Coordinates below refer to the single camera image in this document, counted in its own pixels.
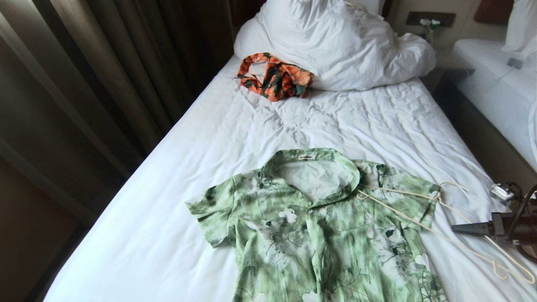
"bed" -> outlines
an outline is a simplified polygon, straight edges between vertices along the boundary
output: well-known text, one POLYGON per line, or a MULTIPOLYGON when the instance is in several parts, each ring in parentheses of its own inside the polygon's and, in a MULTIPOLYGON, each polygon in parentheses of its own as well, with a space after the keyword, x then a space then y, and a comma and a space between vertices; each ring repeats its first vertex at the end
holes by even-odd
POLYGON ((508 66, 512 54, 502 50, 504 45, 502 41, 457 41, 453 52, 471 62, 475 72, 455 85, 537 171, 537 74, 529 64, 521 69, 508 66))
MULTIPOLYGON (((492 184, 418 78, 367 91, 312 90, 271 103, 239 85, 233 56, 126 182, 56 276, 45 301, 230 301, 237 269, 232 247, 213 249, 185 201, 276 151, 334 148, 452 181, 444 200, 474 222, 504 208, 492 184)), ((516 270, 482 239, 460 237, 465 223, 440 206, 433 229, 516 270)), ((491 265, 429 232, 421 234, 450 301, 535 301, 535 285, 502 280, 491 265)), ((507 249, 533 272, 537 269, 507 249)))

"mattress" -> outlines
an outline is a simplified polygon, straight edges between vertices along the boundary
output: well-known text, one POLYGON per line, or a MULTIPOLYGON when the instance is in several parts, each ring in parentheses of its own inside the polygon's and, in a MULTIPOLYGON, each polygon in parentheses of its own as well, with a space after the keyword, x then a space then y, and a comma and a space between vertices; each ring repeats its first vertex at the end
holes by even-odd
MULTIPOLYGON (((230 59, 125 183, 56 276, 46 302, 231 301, 233 248, 211 248, 184 203, 261 167, 280 149, 334 148, 434 183, 460 183, 470 191, 446 186, 443 198, 474 222, 504 210, 488 197, 490 178, 418 79, 271 103, 239 86, 239 65, 230 59)), ((434 215, 433 229, 518 271, 484 240, 453 234, 450 225, 465 222, 450 210, 438 206, 434 215)), ((450 301, 537 300, 535 285, 502 280, 489 263, 432 233, 421 236, 450 301)))
POLYGON ((512 54, 502 51, 503 46, 500 41, 457 41, 453 52, 475 72, 455 85, 537 171, 535 66, 507 66, 512 54))

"green floral shirt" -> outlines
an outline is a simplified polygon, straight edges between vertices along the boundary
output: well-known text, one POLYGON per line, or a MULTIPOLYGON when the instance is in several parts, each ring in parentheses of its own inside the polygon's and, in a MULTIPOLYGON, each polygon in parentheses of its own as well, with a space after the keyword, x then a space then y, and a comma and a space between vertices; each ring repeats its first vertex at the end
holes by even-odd
POLYGON ((207 241, 235 247, 233 301, 445 301, 420 227, 358 190, 430 225, 440 187, 333 149, 278 151, 187 203, 207 241))

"white pillow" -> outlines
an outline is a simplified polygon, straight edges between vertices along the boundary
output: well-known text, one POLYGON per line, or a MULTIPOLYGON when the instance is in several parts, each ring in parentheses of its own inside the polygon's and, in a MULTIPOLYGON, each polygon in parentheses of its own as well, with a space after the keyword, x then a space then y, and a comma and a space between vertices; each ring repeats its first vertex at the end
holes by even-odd
POLYGON ((537 51, 536 36, 537 1, 514 0, 503 50, 525 58, 537 51))
POLYGON ((363 5, 368 12, 374 13, 376 15, 382 14, 382 8, 384 7, 384 0, 346 0, 352 5, 360 6, 363 5))
POLYGON ((312 88, 366 90, 425 75, 436 63, 422 38, 398 38, 378 15, 343 0, 268 0, 235 40, 244 58, 269 52, 315 74, 312 88))

